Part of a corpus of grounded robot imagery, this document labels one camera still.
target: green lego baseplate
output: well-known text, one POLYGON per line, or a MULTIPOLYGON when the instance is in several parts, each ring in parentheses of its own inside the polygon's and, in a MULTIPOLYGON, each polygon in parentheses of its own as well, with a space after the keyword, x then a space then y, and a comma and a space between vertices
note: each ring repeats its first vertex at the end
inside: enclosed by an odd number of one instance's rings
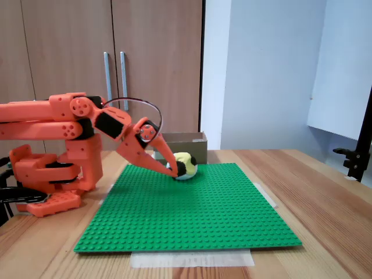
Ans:
POLYGON ((298 246, 301 241, 233 163, 190 180, 127 166, 75 252, 298 246))

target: tape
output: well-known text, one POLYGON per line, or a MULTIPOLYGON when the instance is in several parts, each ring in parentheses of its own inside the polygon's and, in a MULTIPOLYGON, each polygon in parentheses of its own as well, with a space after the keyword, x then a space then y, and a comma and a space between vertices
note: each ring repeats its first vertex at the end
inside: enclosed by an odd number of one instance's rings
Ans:
POLYGON ((190 252, 133 252, 130 257, 131 267, 232 267, 254 266, 251 251, 208 250, 190 252))
POLYGON ((262 186, 259 183, 253 183, 253 184, 273 208, 278 207, 278 205, 274 202, 273 199, 270 198, 270 196, 267 194, 267 192, 262 188, 262 186))
POLYGON ((107 197, 107 195, 109 194, 109 192, 111 191, 112 187, 114 187, 114 184, 111 184, 110 187, 107 189, 106 191, 106 195, 103 197, 103 199, 101 199, 99 202, 98 202, 98 205, 101 205, 103 204, 103 201, 105 200, 105 198, 107 197))

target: black clamp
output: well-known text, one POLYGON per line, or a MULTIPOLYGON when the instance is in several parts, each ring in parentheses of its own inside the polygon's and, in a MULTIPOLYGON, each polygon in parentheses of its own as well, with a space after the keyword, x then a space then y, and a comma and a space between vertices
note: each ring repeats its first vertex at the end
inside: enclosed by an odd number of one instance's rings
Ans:
POLYGON ((346 155, 344 167, 349 169, 348 176, 354 177, 360 182, 364 171, 367 170, 370 153, 351 151, 345 148, 336 148, 333 149, 333 152, 346 155))

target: cardboard box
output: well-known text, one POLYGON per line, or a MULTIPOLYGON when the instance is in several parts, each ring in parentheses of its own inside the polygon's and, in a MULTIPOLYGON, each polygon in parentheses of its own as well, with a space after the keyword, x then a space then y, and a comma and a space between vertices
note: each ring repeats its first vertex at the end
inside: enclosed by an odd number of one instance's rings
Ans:
MULTIPOLYGON (((173 153, 188 152, 195 157, 198 164, 207 164, 207 138, 201 133, 162 133, 173 153)), ((162 164, 167 162, 154 150, 154 158, 162 164)))

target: wooden table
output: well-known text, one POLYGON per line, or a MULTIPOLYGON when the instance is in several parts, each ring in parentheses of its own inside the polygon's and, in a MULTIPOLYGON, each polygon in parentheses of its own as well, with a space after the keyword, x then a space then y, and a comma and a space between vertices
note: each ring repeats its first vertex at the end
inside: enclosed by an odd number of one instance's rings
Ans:
POLYGON ((252 251, 254 267, 132 269, 130 253, 73 248, 126 161, 102 154, 104 177, 81 208, 0 228, 0 278, 372 278, 372 190, 295 150, 210 151, 237 163, 277 203, 303 247, 252 251))

